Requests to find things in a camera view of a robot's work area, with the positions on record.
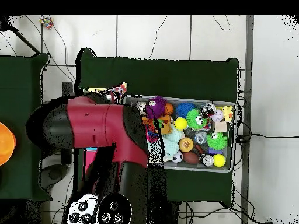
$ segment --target green spiky ball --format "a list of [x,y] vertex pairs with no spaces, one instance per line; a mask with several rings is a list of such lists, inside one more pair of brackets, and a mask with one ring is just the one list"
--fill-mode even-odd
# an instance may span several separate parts
[[227,146],[227,137],[222,132],[212,133],[207,136],[207,143],[215,151],[221,151]]
[[198,116],[200,117],[199,110],[197,108],[189,111],[186,116],[188,126],[192,129],[194,129],[195,131],[202,129],[207,124],[207,119],[200,117],[203,120],[203,123],[199,125],[196,122],[196,117],[198,117]]

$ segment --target gray bin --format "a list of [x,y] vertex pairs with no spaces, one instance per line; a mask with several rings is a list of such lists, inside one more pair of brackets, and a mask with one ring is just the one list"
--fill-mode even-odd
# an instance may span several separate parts
[[[152,98],[154,98],[154,96],[133,96],[131,94],[128,94],[124,97],[123,104],[136,106],[137,102],[148,102]],[[164,97],[164,99],[173,105],[173,113],[171,115],[173,117],[173,119],[176,118],[175,110],[179,103],[192,102],[199,108],[204,103],[209,102],[207,100],[191,100],[191,99],[180,99],[180,98],[169,98],[169,97]],[[232,119],[232,126],[234,126],[236,119],[237,119],[237,117],[236,117],[237,105],[235,103],[223,102],[223,101],[213,101],[213,103],[215,104],[216,107],[233,106],[234,117]],[[228,131],[226,132],[226,134],[224,134],[225,136],[227,136],[228,143],[227,143],[227,147],[223,150],[223,155],[226,159],[226,163],[223,167],[216,167],[214,165],[212,167],[205,167],[201,163],[193,165],[193,164],[188,164],[185,161],[182,161],[179,163],[174,163],[172,161],[168,161],[168,162],[164,163],[165,168],[166,169],[177,169],[177,170],[189,170],[189,171],[216,172],[216,173],[230,172],[232,170],[232,161],[233,161],[234,153],[235,153],[234,138],[236,136],[236,131],[237,131],[237,129],[232,128],[232,126],[229,123],[227,123]],[[195,137],[194,131],[192,131],[191,129],[188,128],[187,130],[184,131],[184,133],[185,133],[186,137],[189,137],[192,140],[194,140],[194,137]],[[206,143],[203,145],[200,145],[200,146],[202,147],[202,149],[205,152],[207,151],[208,145]],[[191,151],[199,155],[196,148],[193,148]]]

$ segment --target white wall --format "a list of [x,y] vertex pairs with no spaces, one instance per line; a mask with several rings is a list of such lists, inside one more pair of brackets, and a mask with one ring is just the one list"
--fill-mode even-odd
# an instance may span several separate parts
[[[255,15],[251,129],[265,136],[299,136],[299,42],[282,16]],[[249,200],[260,220],[297,224],[299,139],[252,137]]]

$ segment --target basketball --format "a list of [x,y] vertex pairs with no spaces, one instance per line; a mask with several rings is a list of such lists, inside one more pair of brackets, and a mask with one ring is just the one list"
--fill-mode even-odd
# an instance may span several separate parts
[[165,115],[171,115],[173,113],[173,106],[166,102],[165,107],[164,107],[164,114]]

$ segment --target dark green fabric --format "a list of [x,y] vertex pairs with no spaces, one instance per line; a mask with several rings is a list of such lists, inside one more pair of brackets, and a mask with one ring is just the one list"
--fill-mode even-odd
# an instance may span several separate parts
[[16,137],[12,157],[0,166],[0,199],[51,199],[39,186],[40,149],[25,131],[27,119],[40,106],[41,71],[48,58],[0,56],[0,122]]
[[[236,102],[237,59],[101,58],[85,49],[80,64],[77,76],[81,77],[81,88],[108,88],[127,82],[129,94]],[[230,205],[232,173],[166,170],[166,174],[168,200],[222,201]]]

